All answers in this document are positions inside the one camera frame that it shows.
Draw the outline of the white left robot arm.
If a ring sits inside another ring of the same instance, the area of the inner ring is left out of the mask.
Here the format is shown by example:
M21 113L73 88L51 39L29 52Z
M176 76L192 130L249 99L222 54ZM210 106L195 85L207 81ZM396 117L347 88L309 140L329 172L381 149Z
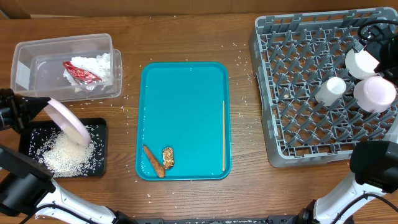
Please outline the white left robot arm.
M77 134L76 143L88 146L91 138L81 121L59 101L50 97L17 95L1 90L1 129L22 134L41 111L63 131ZM1 181L1 213L27 218L53 217L67 223L134 223L120 211L90 203L65 190L43 164L27 155L1 146L1 168L8 175Z

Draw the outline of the red snack wrapper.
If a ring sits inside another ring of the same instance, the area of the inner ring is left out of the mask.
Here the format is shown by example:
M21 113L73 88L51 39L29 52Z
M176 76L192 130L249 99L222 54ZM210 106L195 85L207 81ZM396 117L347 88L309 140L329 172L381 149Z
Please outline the red snack wrapper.
M84 70L82 68L78 68L74 66L71 62L63 62L63 66L65 70L76 80L84 82L84 83L92 83L92 82L101 82L102 79L95 75L94 73Z

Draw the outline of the white cup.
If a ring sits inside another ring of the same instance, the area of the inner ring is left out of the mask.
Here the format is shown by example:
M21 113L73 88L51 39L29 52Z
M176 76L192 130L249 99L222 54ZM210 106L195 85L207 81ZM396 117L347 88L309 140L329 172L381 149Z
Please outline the white cup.
M315 94L315 99L325 106L331 106L346 91L346 83L342 78L332 77L323 83Z

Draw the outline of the wooden chopstick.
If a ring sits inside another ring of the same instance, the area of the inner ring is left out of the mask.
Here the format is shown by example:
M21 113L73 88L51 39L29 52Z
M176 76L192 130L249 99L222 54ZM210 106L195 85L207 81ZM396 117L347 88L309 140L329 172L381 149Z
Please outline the wooden chopstick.
M225 171L225 101L222 104L222 171Z

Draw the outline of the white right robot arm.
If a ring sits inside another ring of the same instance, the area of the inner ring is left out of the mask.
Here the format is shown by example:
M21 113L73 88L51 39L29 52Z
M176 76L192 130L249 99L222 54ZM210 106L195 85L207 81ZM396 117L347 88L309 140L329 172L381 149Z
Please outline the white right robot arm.
M397 33L392 20L375 20L358 28L363 49L346 56L346 66L359 79L353 96L367 112L383 112L396 98ZM353 215L373 199L397 210L385 194L397 190L397 123L380 141L361 141L351 155L349 174L326 196L312 200L289 223L353 223Z

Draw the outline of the light green bowl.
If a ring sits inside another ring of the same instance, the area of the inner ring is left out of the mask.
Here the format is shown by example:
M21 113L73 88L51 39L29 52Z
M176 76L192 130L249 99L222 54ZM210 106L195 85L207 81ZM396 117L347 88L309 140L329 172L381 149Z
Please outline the light green bowl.
M374 70L379 65L379 61L365 50L355 52L354 49L351 49L346 54L345 65L351 76L364 80L376 75Z

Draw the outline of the large pink plate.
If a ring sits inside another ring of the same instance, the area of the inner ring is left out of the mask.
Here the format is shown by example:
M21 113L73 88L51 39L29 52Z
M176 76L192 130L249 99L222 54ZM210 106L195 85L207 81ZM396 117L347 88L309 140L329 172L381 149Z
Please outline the large pink plate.
M88 147L91 136L83 123L61 102L50 98L44 111L52 121L75 143Z

